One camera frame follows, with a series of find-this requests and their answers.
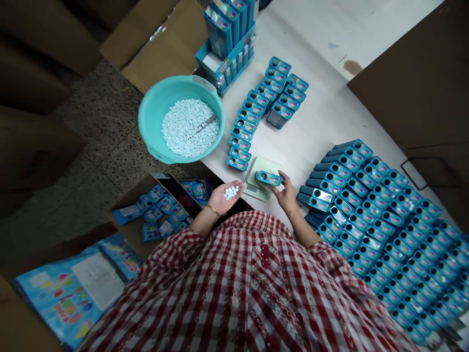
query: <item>woman's right hand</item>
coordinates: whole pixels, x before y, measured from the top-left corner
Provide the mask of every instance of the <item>woman's right hand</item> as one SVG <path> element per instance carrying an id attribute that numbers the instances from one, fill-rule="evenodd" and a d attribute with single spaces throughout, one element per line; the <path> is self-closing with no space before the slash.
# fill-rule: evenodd
<path id="1" fill-rule="evenodd" d="M 282 191 L 279 191 L 276 187 L 270 187 L 274 195 L 277 197 L 279 205 L 282 207 L 285 214 L 288 216 L 297 209 L 297 201 L 295 196 L 295 189 L 290 178 L 282 171 L 278 171 L 278 174 L 282 177 L 282 185 L 284 186 Z"/>

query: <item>open cardboard box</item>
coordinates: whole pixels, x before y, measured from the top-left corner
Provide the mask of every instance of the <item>open cardboard box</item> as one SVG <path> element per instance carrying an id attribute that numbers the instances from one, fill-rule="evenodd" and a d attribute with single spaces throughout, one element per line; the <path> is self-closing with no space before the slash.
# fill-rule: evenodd
<path id="1" fill-rule="evenodd" d="M 117 231 L 126 238 L 142 258 L 147 258 L 160 242 L 142 243 L 143 219 L 139 218 L 122 226 L 115 220 L 112 212 L 135 204 L 142 194 L 149 192 L 157 183 L 166 188 L 192 218 L 195 218 L 201 211 L 195 199 L 172 175 L 146 174 L 107 211 L 112 224 L 100 225 L 86 235 L 0 266 L 0 351 L 55 352 L 64 350 L 47 325 L 16 293 L 10 285 L 11 280 L 39 266 L 77 255 L 85 248 Z"/>

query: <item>woman's left hand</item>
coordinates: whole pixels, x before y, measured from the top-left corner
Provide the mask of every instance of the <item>woman's left hand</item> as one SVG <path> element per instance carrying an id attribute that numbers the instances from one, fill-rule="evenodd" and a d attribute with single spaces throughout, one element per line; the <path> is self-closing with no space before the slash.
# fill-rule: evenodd
<path id="1" fill-rule="evenodd" d="M 239 186 L 239 190 L 236 196 L 231 197 L 229 200 L 226 200 L 226 198 L 224 197 L 225 190 L 231 187 L 236 187 L 236 186 Z M 210 196 L 209 206 L 215 209 L 219 215 L 224 215 L 225 213 L 228 212 L 228 210 L 231 209 L 234 203 L 241 197 L 241 195 L 243 194 L 243 190 L 244 190 L 244 183 L 239 180 L 222 184 L 221 186 L 218 186 L 217 188 L 215 188 L 212 195 Z"/>

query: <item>concrete floor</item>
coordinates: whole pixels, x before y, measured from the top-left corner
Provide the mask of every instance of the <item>concrete floor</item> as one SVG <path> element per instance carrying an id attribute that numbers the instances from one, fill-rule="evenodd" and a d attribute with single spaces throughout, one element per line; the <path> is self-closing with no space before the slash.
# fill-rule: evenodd
<path id="1" fill-rule="evenodd" d="M 147 172 L 214 176 L 201 162 L 166 165 L 147 152 L 137 126 L 143 95 L 105 59 L 85 78 L 65 73 L 63 79 L 73 95 L 55 113 L 86 146 L 56 184 L 0 220 L 0 263 L 107 222 L 106 210 Z"/>

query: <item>kitchen scale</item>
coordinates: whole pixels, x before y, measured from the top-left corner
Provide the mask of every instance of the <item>kitchen scale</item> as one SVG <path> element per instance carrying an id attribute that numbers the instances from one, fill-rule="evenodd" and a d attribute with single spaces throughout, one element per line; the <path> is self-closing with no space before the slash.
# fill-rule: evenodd
<path id="1" fill-rule="evenodd" d="M 256 180 L 255 175 L 259 170 L 278 175 L 278 171 L 283 170 L 283 166 L 258 156 L 254 159 L 254 163 L 248 172 L 248 176 L 244 181 L 244 193 L 267 202 L 272 196 L 272 191 L 267 183 Z"/>

